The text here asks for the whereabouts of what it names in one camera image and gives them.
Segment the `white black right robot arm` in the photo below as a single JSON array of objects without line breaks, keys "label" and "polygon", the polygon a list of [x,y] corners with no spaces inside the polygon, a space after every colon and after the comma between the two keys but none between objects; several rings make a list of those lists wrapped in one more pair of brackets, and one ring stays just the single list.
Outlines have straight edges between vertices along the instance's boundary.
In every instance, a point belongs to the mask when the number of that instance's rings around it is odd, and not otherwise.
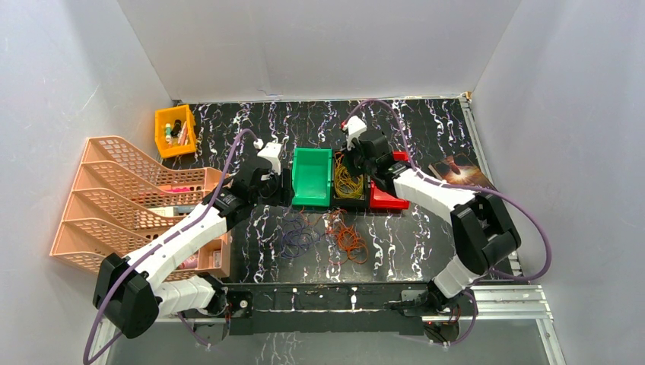
[{"label": "white black right robot arm", "polygon": [[459,296],[521,245],[521,238],[501,198],[492,192],[450,188],[396,160],[379,131],[346,132],[344,164],[353,175],[368,175],[378,189],[415,203],[442,218],[453,230],[455,255],[425,290],[403,294],[394,308],[449,314]]}]

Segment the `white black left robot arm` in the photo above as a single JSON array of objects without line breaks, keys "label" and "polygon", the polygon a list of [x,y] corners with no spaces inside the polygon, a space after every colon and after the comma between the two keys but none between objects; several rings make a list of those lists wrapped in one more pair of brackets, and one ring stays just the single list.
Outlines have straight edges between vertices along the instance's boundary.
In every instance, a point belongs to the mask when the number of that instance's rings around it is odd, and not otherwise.
[{"label": "white black left robot arm", "polygon": [[208,316],[222,314],[227,307],[223,284],[199,275],[172,284],[168,276],[193,253],[246,220],[257,205],[289,206],[292,180],[288,168],[241,169],[157,239],[124,256],[108,255],[100,264],[92,298],[100,316],[132,339],[160,316],[190,309]]}]

